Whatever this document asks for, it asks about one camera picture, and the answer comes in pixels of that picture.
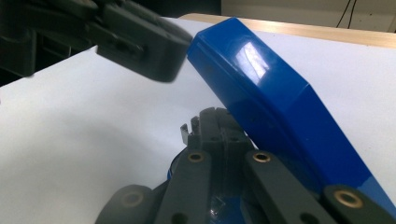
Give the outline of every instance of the round joint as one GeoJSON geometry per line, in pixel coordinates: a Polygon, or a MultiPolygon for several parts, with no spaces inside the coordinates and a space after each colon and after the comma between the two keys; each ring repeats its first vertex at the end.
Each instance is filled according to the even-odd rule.
{"type": "Polygon", "coordinates": [[[200,162],[204,160],[204,154],[201,152],[192,152],[189,154],[189,161],[191,162],[200,162]]]}
{"type": "Polygon", "coordinates": [[[121,197],[121,204],[124,207],[136,207],[143,202],[143,199],[142,192],[130,191],[121,197]]]}
{"type": "Polygon", "coordinates": [[[268,162],[271,160],[271,157],[263,152],[256,152],[253,155],[253,159],[257,162],[268,162]]]}
{"type": "Polygon", "coordinates": [[[363,201],[361,200],[361,198],[358,197],[358,195],[356,195],[353,192],[344,189],[339,189],[334,192],[334,197],[339,203],[347,207],[350,208],[363,207],[363,201]]]}

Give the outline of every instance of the white surface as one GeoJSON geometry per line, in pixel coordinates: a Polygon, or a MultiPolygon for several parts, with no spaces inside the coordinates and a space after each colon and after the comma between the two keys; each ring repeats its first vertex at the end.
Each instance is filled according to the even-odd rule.
{"type": "MultiPolygon", "coordinates": [[[[209,24],[176,21],[193,35],[209,24]]],[[[396,202],[396,50],[258,33],[305,77],[396,202]]],[[[190,63],[141,77],[93,49],[0,89],[1,223],[93,223],[129,184],[156,187],[183,123],[221,102],[190,63]]]]}

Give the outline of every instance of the shiny blue object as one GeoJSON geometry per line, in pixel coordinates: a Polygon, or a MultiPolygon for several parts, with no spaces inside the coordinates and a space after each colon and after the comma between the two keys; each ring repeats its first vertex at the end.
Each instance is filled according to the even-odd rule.
{"type": "Polygon", "coordinates": [[[256,146],[276,154],[306,188],[349,185],[396,217],[309,83],[238,19],[198,33],[188,59],[256,146]]]}

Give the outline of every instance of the white tabletop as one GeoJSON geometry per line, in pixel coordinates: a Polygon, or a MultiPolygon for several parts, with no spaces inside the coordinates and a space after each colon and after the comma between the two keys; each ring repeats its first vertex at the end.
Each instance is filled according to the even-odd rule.
{"type": "MultiPolygon", "coordinates": [[[[210,24],[174,20],[192,35],[210,24]]],[[[257,33],[316,90],[396,202],[396,49],[257,33]]],[[[187,61],[148,80],[82,52],[0,88],[2,223],[93,223],[126,185],[155,188],[184,147],[179,127],[222,106],[187,61]]]]}

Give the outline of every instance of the blue surface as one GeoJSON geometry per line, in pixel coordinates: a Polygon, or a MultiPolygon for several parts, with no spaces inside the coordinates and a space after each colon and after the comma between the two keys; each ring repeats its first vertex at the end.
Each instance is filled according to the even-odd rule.
{"type": "Polygon", "coordinates": [[[258,148],[276,154],[306,188],[349,185],[396,217],[309,83],[239,20],[198,33],[188,59],[258,148]]]}

